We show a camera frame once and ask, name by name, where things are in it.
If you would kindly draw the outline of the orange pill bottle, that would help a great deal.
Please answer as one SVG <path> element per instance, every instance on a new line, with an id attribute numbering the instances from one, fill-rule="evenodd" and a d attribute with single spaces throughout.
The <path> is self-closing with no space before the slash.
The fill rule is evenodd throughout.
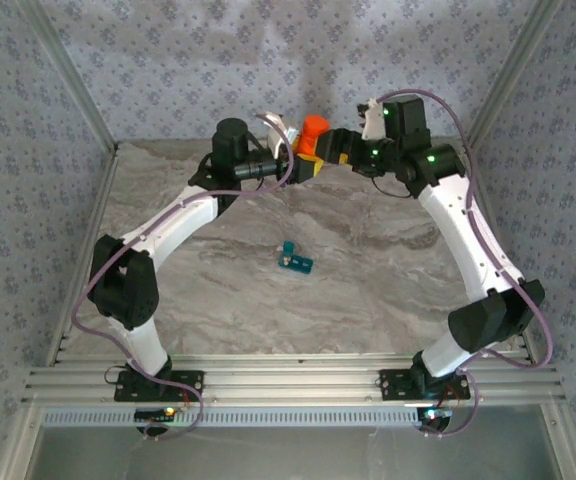
<path id="1" fill-rule="evenodd" d="M 315 156 L 319 136 L 324 133 L 321 129 L 307 129 L 304 127 L 297 139 L 295 151 L 300 155 Z"/>

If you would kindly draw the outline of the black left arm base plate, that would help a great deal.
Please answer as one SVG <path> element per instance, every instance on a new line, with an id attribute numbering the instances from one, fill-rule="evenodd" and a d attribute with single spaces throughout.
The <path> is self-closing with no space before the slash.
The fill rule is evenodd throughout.
<path id="1" fill-rule="evenodd" d="M 199 393 L 203 391 L 204 372 L 199 370 L 171 370 L 167 382 L 182 384 Z M 198 401 L 197 395 L 187 389 L 153 382 L 143 375 L 128 369 L 122 370 L 114 382 L 115 402 L 190 402 Z"/>

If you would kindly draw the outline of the wide aluminium frame rail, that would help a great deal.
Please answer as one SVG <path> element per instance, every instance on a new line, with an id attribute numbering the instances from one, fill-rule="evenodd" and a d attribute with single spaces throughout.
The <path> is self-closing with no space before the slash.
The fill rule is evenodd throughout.
<path id="1" fill-rule="evenodd" d="M 214 407 L 366 406 L 381 400 L 378 374 L 407 368 L 395 354 L 175 355 L 177 369 L 201 370 L 203 396 Z M 30 369 L 21 398 L 41 406 L 106 406 L 111 403 L 113 355 L 67 355 L 52 367 Z M 561 402 L 565 395 L 557 371 L 517 369 L 491 358 L 468 370 L 484 406 Z"/>

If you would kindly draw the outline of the short aluminium frame leg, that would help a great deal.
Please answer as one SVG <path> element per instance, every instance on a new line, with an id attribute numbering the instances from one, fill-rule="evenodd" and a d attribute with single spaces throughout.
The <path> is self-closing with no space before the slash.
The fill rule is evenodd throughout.
<path id="1" fill-rule="evenodd" d="M 0 456 L 0 480 L 25 480 L 42 426 L 44 409 L 31 404 L 19 408 Z"/>
<path id="2" fill-rule="evenodd" d="M 569 406 L 543 404 L 541 411 L 562 480 L 576 480 L 576 427 Z"/>

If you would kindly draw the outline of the grey metal panel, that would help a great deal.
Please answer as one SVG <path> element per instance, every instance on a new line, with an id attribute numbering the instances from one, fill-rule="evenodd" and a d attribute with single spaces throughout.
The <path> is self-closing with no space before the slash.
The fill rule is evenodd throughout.
<path id="1" fill-rule="evenodd" d="M 136 428 L 43 429 L 28 480 L 561 480 L 537 407 L 482 408 L 464 432 L 201 428 L 152 442 Z"/>

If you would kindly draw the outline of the slanted aluminium frame post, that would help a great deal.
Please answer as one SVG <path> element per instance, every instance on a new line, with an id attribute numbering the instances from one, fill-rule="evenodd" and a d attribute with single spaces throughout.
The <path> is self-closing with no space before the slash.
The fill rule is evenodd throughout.
<path id="1" fill-rule="evenodd" d="M 57 70 L 61 81 L 81 110 L 93 135 L 105 151 L 114 153 L 116 150 L 114 137 L 41 1 L 16 0 L 16 2 Z"/>
<path id="2" fill-rule="evenodd" d="M 470 128 L 468 140 L 474 151 L 483 145 L 563 3 L 564 0 L 535 0 Z"/>

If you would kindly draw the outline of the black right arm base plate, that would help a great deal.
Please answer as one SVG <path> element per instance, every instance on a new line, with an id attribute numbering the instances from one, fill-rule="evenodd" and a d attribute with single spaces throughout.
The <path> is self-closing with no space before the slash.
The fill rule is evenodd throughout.
<path id="1" fill-rule="evenodd" d="M 466 376 L 455 373 L 435 378 L 413 369 L 384 369 L 379 371 L 377 385 L 384 401 L 471 398 Z"/>

